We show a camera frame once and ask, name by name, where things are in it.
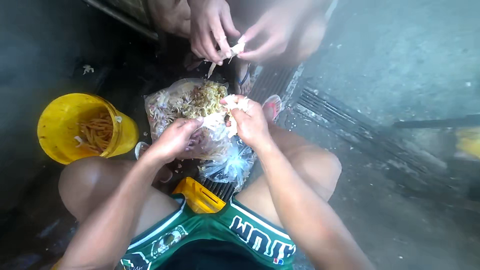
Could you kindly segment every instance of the logo on shorts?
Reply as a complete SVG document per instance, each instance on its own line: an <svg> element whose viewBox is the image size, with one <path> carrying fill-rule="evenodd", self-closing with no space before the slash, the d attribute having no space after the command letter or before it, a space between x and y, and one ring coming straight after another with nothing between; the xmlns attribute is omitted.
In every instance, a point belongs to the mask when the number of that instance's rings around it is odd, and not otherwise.
<svg viewBox="0 0 480 270"><path fill-rule="evenodd" d="M273 263L278 264L278 265L283 265L283 260L275 258L275 259L273 259Z"/></svg>
<svg viewBox="0 0 480 270"><path fill-rule="evenodd" d="M253 227L247 221L242 223L242 218L239 216L233 218L230 229L253 250L274 258L275 264L282 265L283 258L290 257L297 250L295 245L283 243L278 239L272 241L268 234Z"/></svg>
<svg viewBox="0 0 480 270"><path fill-rule="evenodd" d="M152 256L154 259L157 258L187 235L188 232L183 228L183 226L178 225L171 232L162 235L158 240L152 242L152 251L150 252L150 256Z"/></svg>

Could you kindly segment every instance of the forearm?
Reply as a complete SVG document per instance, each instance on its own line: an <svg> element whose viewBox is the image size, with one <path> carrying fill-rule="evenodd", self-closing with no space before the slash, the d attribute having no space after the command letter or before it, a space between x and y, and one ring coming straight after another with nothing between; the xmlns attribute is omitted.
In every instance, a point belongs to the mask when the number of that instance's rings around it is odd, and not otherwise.
<svg viewBox="0 0 480 270"><path fill-rule="evenodd" d="M298 176L273 141L257 153L280 221L314 265L322 269L368 269L370 263L340 218Z"/></svg>
<svg viewBox="0 0 480 270"><path fill-rule="evenodd" d="M81 225L62 268L111 269L125 253L149 186L163 164L140 159L114 193Z"/></svg>

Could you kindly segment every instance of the clear plastic bag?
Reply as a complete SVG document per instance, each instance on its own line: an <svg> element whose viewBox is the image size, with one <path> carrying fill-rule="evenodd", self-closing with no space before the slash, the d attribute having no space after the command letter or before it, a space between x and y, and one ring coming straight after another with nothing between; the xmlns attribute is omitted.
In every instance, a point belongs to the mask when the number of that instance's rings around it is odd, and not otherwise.
<svg viewBox="0 0 480 270"><path fill-rule="evenodd" d="M202 86L212 86L218 92L195 93ZM198 78L176 81L170 87L145 96L145 110L150 123L152 141L155 142L163 131L177 118L196 118L217 112L218 102L227 95L228 84L222 85ZM203 99L207 109L192 104ZM228 138L225 125L214 129L202 127L200 144L193 150L192 158L223 162L228 157L232 143Z"/></svg>
<svg viewBox="0 0 480 270"><path fill-rule="evenodd" d="M199 166L200 177L218 183L235 182L235 192L243 187L245 179L255 162L255 153L237 135L231 138L232 147L228 149L226 160L210 161Z"/></svg>

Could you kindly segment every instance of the yellow bucket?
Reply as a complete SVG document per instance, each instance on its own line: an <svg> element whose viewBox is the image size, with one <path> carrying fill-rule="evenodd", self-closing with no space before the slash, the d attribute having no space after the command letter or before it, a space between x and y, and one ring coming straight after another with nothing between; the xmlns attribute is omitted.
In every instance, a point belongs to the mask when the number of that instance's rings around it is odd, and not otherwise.
<svg viewBox="0 0 480 270"><path fill-rule="evenodd" d="M96 154L86 147L77 147L79 142L75 137L82 134L78 123L85 123L107 111L113 121L113 135L107 149ZM130 117L119 112L103 98L73 93L55 99L45 108L38 120L37 135L40 146L49 157L62 164L69 164L81 158L109 158L130 151L138 141L138 127Z"/></svg>

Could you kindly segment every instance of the foot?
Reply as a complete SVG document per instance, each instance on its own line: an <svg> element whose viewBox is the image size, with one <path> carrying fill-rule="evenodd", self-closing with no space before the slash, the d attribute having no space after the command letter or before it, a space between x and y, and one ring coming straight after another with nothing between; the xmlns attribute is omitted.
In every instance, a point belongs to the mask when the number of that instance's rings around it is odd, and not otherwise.
<svg viewBox="0 0 480 270"><path fill-rule="evenodd" d="M282 99L278 95L270 96L265 100L262 108L267 121L273 122L282 111Z"/></svg>
<svg viewBox="0 0 480 270"><path fill-rule="evenodd" d="M235 93L237 95L248 95L252 90L252 81L250 79L249 63L240 59L235 62Z"/></svg>

